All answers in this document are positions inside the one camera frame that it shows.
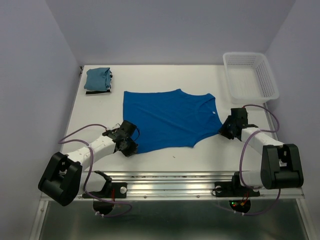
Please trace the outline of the blue tank top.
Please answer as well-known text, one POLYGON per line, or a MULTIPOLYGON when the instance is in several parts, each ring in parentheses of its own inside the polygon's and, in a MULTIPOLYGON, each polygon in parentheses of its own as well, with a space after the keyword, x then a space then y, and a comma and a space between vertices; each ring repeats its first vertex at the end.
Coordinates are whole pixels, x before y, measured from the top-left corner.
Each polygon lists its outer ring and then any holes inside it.
POLYGON ((176 89, 167 92, 129 92, 123 96, 123 119, 136 125, 137 152, 194 147, 217 135, 222 127, 216 98, 176 89))

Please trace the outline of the black white striped tank top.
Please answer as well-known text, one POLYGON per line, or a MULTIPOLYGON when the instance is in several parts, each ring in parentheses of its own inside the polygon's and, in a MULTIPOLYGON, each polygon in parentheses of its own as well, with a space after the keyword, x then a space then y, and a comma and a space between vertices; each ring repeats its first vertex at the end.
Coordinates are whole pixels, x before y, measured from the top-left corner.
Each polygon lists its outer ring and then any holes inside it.
POLYGON ((85 95, 86 96, 91 96, 91 95, 103 95, 103 94, 111 94, 112 92, 110 90, 107 91, 86 91, 85 95))

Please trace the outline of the teal tank top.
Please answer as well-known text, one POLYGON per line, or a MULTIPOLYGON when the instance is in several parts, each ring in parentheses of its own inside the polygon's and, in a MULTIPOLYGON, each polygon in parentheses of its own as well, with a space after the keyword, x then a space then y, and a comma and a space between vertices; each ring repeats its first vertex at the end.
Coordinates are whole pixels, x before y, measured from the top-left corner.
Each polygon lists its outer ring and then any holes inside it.
POLYGON ((109 67, 89 69, 86 72, 84 89, 91 92, 110 92, 113 74, 109 67))

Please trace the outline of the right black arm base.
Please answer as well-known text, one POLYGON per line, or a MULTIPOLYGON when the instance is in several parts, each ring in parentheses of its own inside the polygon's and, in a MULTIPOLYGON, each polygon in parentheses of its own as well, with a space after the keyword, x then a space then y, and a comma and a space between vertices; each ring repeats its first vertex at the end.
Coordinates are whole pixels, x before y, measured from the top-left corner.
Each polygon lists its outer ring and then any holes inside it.
POLYGON ((260 191, 246 188, 232 181, 218 181, 214 183, 212 195, 217 198, 230 198, 229 206, 232 210, 247 214, 251 209, 250 198, 259 197, 260 191))

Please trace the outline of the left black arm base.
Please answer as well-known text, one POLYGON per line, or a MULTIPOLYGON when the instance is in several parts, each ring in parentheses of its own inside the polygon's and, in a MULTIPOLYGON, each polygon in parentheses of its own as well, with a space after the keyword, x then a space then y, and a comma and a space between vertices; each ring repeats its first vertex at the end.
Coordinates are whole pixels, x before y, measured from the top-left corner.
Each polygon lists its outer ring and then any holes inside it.
POLYGON ((128 184, 126 182, 108 183, 98 192, 82 194, 84 199, 93 199, 92 208, 96 216, 102 218, 120 217, 129 213, 133 206, 121 201, 127 198, 128 184))

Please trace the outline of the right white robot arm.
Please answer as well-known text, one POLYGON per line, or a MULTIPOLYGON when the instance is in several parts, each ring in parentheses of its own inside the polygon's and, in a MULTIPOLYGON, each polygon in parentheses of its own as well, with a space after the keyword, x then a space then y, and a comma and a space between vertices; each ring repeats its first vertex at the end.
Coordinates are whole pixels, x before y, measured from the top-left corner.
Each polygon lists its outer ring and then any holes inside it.
POLYGON ((304 176, 299 148, 295 144, 285 144, 267 135, 275 132, 276 130, 260 129, 255 124, 249 124, 245 106, 230 110, 230 115, 220 128, 219 134, 229 140, 238 139, 244 143, 239 171, 235 172, 230 182, 233 194, 242 195, 248 189, 273 190, 303 186, 304 176), (243 170, 248 146, 261 155, 259 170, 243 170))

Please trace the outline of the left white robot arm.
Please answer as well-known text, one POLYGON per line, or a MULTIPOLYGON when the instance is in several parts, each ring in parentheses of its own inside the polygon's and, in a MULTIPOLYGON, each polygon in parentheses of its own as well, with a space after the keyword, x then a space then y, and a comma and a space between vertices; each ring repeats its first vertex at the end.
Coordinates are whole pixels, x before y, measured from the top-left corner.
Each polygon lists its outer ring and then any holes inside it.
POLYGON ((137 153, 138 144, 133 134, 138 127, 125 120, 105 131, 88 143, 76 139, 84 147, 69 152, 53 154, 38 183, 38 189, 62 206, 69 205, 76 196, 86 195, 96 200, 114 198, 119 187, 112 186, 112 178, 102 171, 93 171, 93 165, 106 156, 120 152, 125 157, 137 153))

